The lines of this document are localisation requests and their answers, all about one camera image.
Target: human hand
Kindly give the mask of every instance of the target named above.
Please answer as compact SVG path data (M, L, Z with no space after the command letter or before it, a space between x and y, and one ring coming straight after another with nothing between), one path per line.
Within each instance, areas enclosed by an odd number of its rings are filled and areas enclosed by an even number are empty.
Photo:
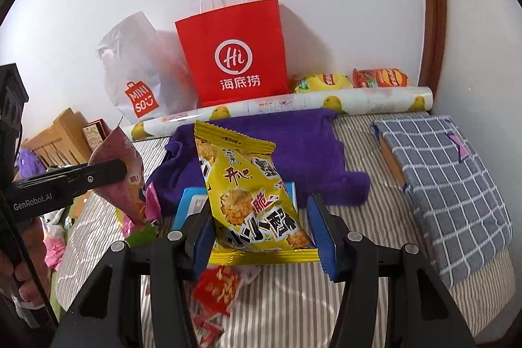
M49 293L51 281L49 280L49 269L45 264L45 254L47 252L43 243L43 228L40 219L34 219L30 227L22 232L23 242L29 252L31 261L35 266L40 282L46 293ZM14 267L9 258L0 250L0 274L10 276L14 272L15 277L23 285L19 288L20 297L32 303L34 306L39 306L43 303L42 297L38 292L36 283L31 279L31 273L25 262L21 262Z

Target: silver bolt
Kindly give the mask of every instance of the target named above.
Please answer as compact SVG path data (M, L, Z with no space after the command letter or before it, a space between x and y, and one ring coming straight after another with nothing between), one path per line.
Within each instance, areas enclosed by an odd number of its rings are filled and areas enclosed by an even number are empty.
M113 252L120 252L123 248L125 248L125 242L122 240L117 240L111 245Z
M407 253L412 254L412 255L419 253L419 247L415 244L406 244L406 246L404 247L404 250Z
M362 240L362 235L359 232L349 232L348 239L352 242L360 242Z
M169 232L168 235L166 235L168 240L175 241L180 240L183 237L183 233L181 233L179 230L173 230Z

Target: shopping bag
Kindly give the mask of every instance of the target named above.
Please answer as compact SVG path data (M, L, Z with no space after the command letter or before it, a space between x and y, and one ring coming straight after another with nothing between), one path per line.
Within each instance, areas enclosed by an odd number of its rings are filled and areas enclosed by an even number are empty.
M142 12L107 33L98 56L105 68L107 94L131 124L197 107L181 49L168 46Z
M202 0L176 29L203 106L289 92L278 0L204 13Z

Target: striped tablecloth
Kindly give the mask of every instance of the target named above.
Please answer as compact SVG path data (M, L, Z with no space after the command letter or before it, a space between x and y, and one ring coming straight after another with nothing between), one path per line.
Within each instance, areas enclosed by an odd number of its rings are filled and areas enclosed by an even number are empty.
M422 235L410 209L389 171L369 130L377 118L406 114L342 116L334 122L334 132L345 144L346 166L366 171L372 180L368 202L362 207L331 206L330 211L345 220L374 243L400 248L413 242L425 251ZM165 139L137 142L144 159L146 178L164 156ZM306 213L299 212L308 230ZM122 238L113 208L93 195L84 207L69 237L58 274L56 295L67 309L97 261L110 244ZM148 278L142 285L142 321L145 347L153 346L150 296L145 295ZM243 288L217 346L237 348L327 347L344 285L331 283L318 262L299 265L266 265L260 276ZM501 251L485 267L450 290L473 334L479 333L504 307L515 292L513 267L507 250ZM379 280L374 346L384 344L387 313L387 281Z

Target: folded checkered fabric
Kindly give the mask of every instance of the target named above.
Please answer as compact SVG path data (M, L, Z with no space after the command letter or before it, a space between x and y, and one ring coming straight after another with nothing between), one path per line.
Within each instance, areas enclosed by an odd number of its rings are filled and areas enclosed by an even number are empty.
M446 286L510 242L512 223L497 186L449 117L376 120L374 128L403 170L406 199Z

